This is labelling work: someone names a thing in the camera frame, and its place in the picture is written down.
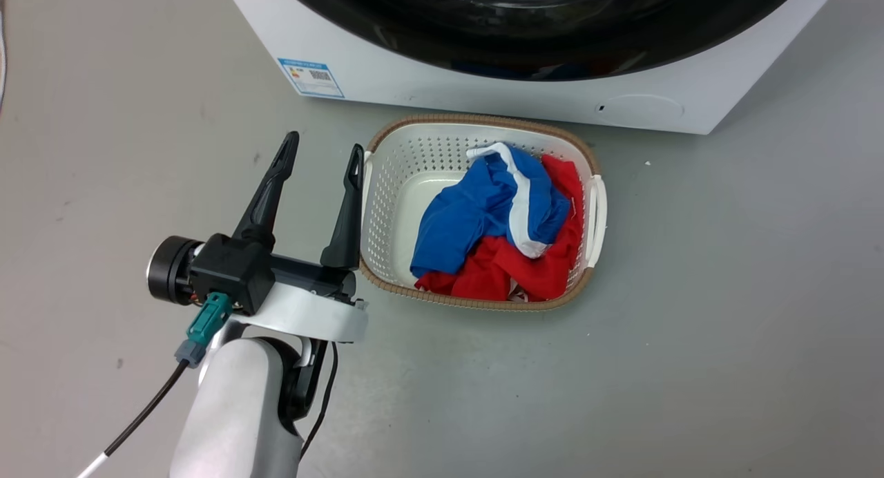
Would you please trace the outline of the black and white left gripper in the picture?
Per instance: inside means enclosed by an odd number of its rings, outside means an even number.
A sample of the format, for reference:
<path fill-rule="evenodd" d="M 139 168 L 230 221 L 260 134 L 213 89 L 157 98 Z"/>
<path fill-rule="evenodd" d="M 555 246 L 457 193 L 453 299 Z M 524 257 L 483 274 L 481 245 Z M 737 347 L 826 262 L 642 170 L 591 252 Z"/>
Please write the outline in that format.
<path fill-rule="evenodd" d="M 356 298 L 362 238 L 365 150 L 355 144 L 345 169 L 344 198 L 320 264 L 272 254 L 285 182 L 293 173 L 300 135 L 285 135 L 256 192 L 228 238 L 208 242 L 171 236 L 151 256 L 146 284 L 154 298 L 202 304 L 213 292 L 233 304 L 234 323 L 328 342 L 356 343 L 367 328 L 366 304 Z"/>

